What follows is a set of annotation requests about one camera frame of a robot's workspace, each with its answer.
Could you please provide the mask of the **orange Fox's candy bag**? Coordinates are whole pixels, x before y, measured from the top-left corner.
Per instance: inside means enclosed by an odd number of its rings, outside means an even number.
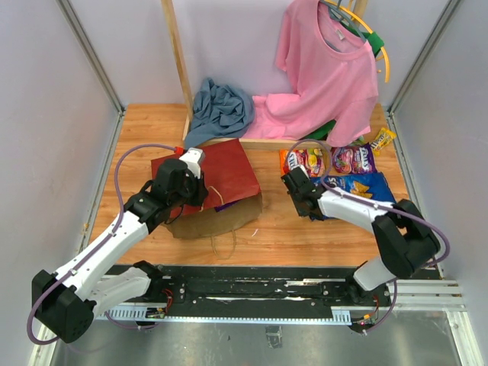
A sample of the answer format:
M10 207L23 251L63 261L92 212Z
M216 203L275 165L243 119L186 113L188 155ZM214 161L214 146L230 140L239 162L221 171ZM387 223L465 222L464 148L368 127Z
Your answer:
M319 148L294 149L292 152L282 149L279 157L282 175L298 165L302 165L311 178L321 177L326 172L325 153Z

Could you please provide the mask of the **small purple candy bag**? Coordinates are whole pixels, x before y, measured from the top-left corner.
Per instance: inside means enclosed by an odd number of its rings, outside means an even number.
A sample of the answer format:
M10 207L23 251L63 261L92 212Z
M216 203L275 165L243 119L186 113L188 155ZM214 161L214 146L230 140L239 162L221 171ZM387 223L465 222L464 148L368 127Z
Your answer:
M237 200L237 201L232 201L232 202L229 202L229 203L226 203L226 204L222 204L222 205L220 205L220 206L216 206L216 207L214 208L214 210L215 210L216 212L220 212L220 211L225 210L225 209L227 209L227 208L229 208L229 207L232 207L233 205L237 204L238 202L239 202L239 200Z

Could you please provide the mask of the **red brown paper bag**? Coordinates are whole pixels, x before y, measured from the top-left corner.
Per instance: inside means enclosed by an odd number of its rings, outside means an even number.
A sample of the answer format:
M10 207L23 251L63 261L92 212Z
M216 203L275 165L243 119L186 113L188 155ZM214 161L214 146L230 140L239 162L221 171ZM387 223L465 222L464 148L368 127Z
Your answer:
M157 231L172 239L208 239L220 260L229 260L236 251L237 230L255 221L262 213L262 190L246 152L238 139L202 148L201 164L208 196L201 207L173 210L168 223ZM239 202L220 212L214 208Z

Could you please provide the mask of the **purple Fox's candy bag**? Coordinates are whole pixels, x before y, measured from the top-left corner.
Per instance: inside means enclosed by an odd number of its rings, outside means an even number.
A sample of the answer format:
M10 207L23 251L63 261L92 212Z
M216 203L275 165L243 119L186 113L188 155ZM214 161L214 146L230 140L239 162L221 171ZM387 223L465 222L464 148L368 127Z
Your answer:
M363 175L376 173L374 154L369 143L332 149L332 166L342 174Z

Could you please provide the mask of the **blue snack bag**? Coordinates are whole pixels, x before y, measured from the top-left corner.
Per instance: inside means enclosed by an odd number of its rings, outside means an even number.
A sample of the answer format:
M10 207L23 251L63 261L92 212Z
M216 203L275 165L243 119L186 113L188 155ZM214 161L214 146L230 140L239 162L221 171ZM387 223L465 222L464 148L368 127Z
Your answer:
M396 203L392 191L382 172L350 175L328 175L325 179L327 185L341 188L349 194L359 197Z

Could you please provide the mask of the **green snack bag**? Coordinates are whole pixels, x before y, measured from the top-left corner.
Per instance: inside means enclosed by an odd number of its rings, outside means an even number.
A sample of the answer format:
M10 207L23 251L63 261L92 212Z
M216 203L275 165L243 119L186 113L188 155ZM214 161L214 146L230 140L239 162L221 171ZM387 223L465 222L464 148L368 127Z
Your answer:
M363 146L364 144L366 144L366 140L363 136L360 136L355 141L350 143L349 146Z

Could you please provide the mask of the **yellow M&M's candy bag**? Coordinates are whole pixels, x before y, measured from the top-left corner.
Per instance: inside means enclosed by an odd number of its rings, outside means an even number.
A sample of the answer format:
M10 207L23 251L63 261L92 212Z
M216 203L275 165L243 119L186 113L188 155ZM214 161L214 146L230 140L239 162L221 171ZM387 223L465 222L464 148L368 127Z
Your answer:
M396 138L396 133L386 127L382 127L374 140L370 143L373 154L379 156L380 151L392 143Z

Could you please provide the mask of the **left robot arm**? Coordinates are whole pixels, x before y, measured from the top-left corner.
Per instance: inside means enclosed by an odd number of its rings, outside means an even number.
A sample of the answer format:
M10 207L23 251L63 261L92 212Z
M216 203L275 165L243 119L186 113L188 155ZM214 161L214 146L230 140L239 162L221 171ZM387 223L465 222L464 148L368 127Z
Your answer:
M146 261L108 280L115 262L159 225L171 223L175 209L203 204L208 195L201 164L204 152L189 149L166 159L156 177L130 197L112 224L74 259L52 274L40 271L32 280L33 312L57 339L72 343L93 320L129 299L153 302L166 292L162 272Z

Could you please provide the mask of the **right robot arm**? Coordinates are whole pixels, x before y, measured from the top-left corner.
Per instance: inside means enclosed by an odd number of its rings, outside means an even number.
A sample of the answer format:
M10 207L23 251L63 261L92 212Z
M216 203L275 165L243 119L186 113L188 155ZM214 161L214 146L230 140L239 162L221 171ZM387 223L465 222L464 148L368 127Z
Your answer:
M300 166L281 180L299 216L343 220L374 235L379 256L357 267L345 280L345 295L355 305L366 303L377 287L389 281L411 278L441 249L434 226L412 201L375 201L325 181L316 185Z

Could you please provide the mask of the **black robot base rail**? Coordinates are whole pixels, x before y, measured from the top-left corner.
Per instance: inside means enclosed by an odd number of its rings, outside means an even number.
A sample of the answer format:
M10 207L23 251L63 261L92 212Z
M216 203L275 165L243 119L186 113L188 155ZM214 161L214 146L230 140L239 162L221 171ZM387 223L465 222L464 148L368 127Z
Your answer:
M387 286L349 289L352 268L158 265L162 292L132 302L163 304L170 291L173 317L252 321L328 319L333 307L369 312L391 304Z

